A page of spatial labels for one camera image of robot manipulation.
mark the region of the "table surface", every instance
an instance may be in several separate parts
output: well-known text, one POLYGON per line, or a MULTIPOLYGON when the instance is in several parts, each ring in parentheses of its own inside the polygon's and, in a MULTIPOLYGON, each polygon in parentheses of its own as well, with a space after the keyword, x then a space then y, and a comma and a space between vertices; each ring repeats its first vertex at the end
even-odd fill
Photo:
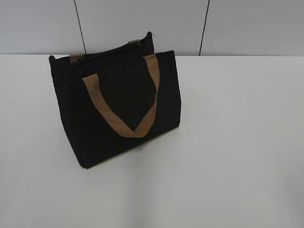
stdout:
POLYGON ((176 60, 180 127, 85 170, 48 56, 1 55, 0 227, 304 227, 304 57, 176 60))

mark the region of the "fabric strap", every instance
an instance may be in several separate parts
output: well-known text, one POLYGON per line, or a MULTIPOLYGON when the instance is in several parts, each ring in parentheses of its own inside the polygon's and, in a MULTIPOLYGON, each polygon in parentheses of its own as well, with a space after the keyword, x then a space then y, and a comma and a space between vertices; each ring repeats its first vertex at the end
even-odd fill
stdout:
POLYGON ((72 54, 69 56, 70 57, 70 62, 74 63, 77 62, 77 60, 84 58, 84 54, 83 53, 77 53, 77 54, 72 54))
POLYGON ((100 91, 98 75, 93 74, 82 79, 85 83, 85 86, 89 92, 89 95, 95 108, 104 117, 104 119, 113 128, 113 130, 116 131, 122 137, 142 138, 148 133, 149 129, 154 123, 156 115, 157 93, 160 84, 160 71, 155 54, 143 58, 146 61, 150 76, 155 84, 156 94, 154 104, 134 131, 132 131, 129 126, 122 119, 120 119, 106 103, 100 91))

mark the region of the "black tote bag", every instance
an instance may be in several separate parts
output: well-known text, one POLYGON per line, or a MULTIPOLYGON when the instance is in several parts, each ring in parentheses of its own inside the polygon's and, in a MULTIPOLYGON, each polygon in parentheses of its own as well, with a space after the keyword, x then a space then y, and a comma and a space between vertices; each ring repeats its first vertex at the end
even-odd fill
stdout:
POLYGON ((110 51, 49 62, 61 121, 84 168, 180 124, 175 55, 154 54, 151 32, 110 51))

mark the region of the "white surface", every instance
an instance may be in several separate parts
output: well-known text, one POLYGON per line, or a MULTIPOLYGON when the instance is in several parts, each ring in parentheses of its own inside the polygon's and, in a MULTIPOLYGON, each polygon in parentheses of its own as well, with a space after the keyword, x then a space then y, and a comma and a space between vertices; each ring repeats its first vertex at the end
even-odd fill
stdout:
POLYGON ((0 56, 0 227, 304 227, 304 57, 177 57, 181 125, 91 169, 48 56, 0 56))
POLYGON ((303 0, 211 0, 202 54, 303 56, 303 8, 303 0))
POLYGON ((105 51, 153 37, 157 52, 199 54, 207 0, 76 0, 85 47, 89 53, 105 51))
POLYGON ((1 0, 1 54, 84 52, 73 0, 1 0))

